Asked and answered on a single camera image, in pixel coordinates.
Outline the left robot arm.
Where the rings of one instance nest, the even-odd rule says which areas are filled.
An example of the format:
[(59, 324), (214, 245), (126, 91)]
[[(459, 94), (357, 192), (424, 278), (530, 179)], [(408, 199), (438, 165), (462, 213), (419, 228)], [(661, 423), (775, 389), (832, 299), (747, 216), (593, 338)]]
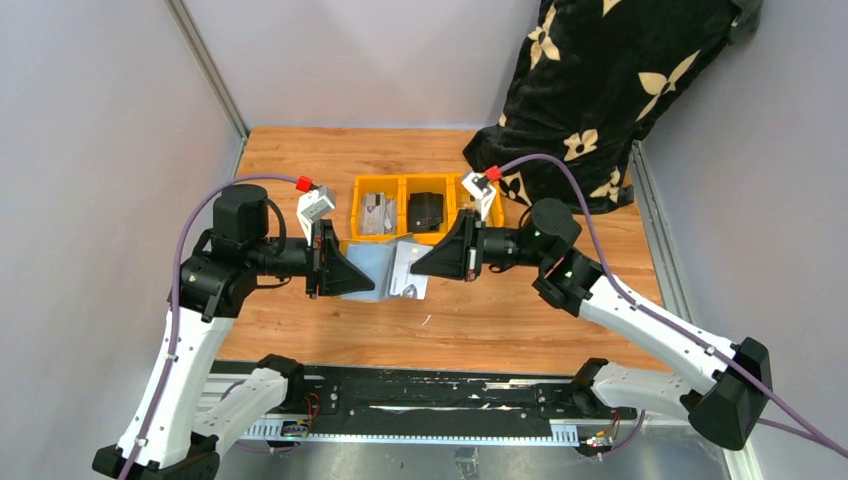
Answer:
[(157, 360), (125, 433), (95, 453), (95, 472), (112, 479), (212, 479), (223, 456), (267, 412), (300, 413), (307, 437), (328, 397), (310, 388), (304, 366), (270, 354), (205, 413), (197, 410), (210, 370), (262, 276), (305, 280), (311, 298), (370, 290), (373, 282), (341, 253), (332, 223), (336, 204), (324, 186), (300, 177), (297, 221), (302, 236), (269, 233), (282, 212), (250, 176), (204, 199), (212, 226), (190, 255), (177, 251), (169, 311)]

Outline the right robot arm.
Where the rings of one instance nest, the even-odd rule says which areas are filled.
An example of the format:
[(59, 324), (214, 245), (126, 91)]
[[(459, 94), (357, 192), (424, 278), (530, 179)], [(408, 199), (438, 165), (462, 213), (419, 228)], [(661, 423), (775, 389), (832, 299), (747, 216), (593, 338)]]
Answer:
[(518, 228), (487, 227), (476, 212), (463, 210), (411, 271), (470, 282), (484, 266), (493, 272), (536, 268), (532, 286), (545, 303), (627, 338), (670, 369), (589, 359), (570, 392), (577, 413), (592, 418), (608, 407), (659, 413), (687, 421), (719, 447), (743, 449), (772, 387), (767, 347), (750, 337), (733, 342), (712, 334), (640, 296), (576, 248), (581, 231), (557, 199), (535, 203)]

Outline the silver credit card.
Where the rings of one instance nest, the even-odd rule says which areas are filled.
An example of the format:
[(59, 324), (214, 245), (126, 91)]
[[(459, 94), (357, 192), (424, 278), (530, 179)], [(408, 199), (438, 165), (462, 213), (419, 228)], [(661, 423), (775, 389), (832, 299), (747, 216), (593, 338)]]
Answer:
[(388, 295), (423, 300), (428, 286), (427, 275), (414, 274), (412, 266), (432, 250), (432, 246), (413, 241), (399, 241), (395, 246)]

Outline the yellow leather card holder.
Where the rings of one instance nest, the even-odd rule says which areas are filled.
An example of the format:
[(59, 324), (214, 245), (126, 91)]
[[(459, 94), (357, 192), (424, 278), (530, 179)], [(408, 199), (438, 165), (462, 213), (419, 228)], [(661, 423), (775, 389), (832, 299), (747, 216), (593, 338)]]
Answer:
[(376, 303), (389, 298), (389, 283), (394, 265), (396, 244), (390, 243), (350, 243), (346, 258), (364, 273), (373, 283), (370, 290), (347, 293), (343, 300)]

